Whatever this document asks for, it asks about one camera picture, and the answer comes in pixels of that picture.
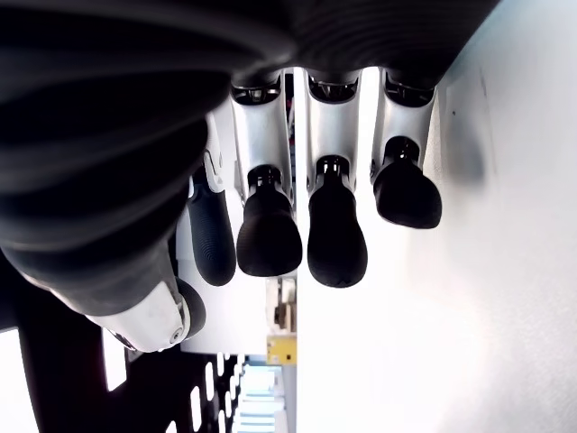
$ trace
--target black rubber fingertip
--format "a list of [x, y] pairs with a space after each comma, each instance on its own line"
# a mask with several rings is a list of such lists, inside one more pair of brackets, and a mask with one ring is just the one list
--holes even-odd
[[206, 323], [206, 308], [205, 303], [200, 298], [200, 295], [187, 282], [176, 277], [179, 293], [187, 302], [188, 312], [190, 313], [190, 330], [187, 333], [187, 338], [200, 332], [205, 327]]
[[289, 200], [273, 188], [260, 188], [244, 206], [236, 242], [241, 270], [256, 277], [294, 271], [302, 261], [302, 243]]
[[443, 204], [435, 184], [415, 165], [399, 161], [377, 177], [373, 192], [379, 215], [400, 226], [435, 228]]
[[340, 182], [325, 184], [313, 194], [308, 209], [307, 260], [315, 280], [335, 288], [361, 281], [368, 254], [353, 193]]
[[236, 270], [233, 230], [225, 193], [215, 193], [208, 187], [204, 167], [193, 179], [195, 192], [187, 206], [195, 262], [208, 284], [224, 286]]

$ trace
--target white surface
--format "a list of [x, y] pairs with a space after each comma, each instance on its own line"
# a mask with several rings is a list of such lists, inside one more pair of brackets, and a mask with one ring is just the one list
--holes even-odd
[[298, 433], [577, 431], [576, 23], [576, 2], [504, 0], [452, 66], [425, 163], [434, 231], [379, 220], [361, 116], [369, 267], [347, 290], [299, 268]]
[[[141, 352], [156, 352], [173, 347], [186, 336], [190, 326], [188, 308], [184, 308], [185, 322], [170, 294], [169, 286], [161, 281], [131, 309], [112, 316], [87, 316], [99, 325], [120, 334]], [[180, 338], [170, 342], [180, 329]]]
[[[215, 111], [218, 140], [223, 154], [223, 180], [226, 205], [236, 242], [243, 223], [243, 205], [234, 190], [233, 113], [230, 103]], [[264, 279], [250, 277], [236, 268], [233, 279], [223, 287], [207, 284], [194, 263], [190, 223], [185, 210], [177, 228], [179, 277], [188, 282], [202, 297], [206, 307], [205, 327], [181, 345], [182, 350], [199, 353], [226, 352], [266, 354], [267, 322], [265, 314]]]
[[231, 405], [231, 393], [229, 391], [224, 395], [224, 410], [227, 418], [231, 418], [233, 407]]
[[224, 420], [224, 411], [218, 412], [218, 433], [226, 433], [226, 421]]
[[0, 332], [0, 354], [0, 431], [38, 433], [17, 329]]
[[126, 382], [126, 360], [124, 345], [108, 329], [102, 328], [102, 348], [105, 358], [106, 387], [115, 390]]
[[166, 433], [177, 433], [177, 425], [172, 421], [166, 429]]

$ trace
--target black fingertip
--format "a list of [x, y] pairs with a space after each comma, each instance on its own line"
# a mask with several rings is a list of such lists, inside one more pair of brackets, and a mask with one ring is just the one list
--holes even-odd
[[335, 288], [361, 281], [368, 254], [353, 193], [340, 182], [326, 183], [312, 195], [308, 208], [307, 260], [313, 277]]
[[272, 277], [297, 269], [302, 243], [289, 200], [274, 188], [259, 188], [244, 206], [236, 242], [238, 265], [256, 277]]
[[379, 215], [400, 226], [435, 228], [443, 204], [435, 184], [415, 165], [397, 161], [377, 177], [373, 192]]

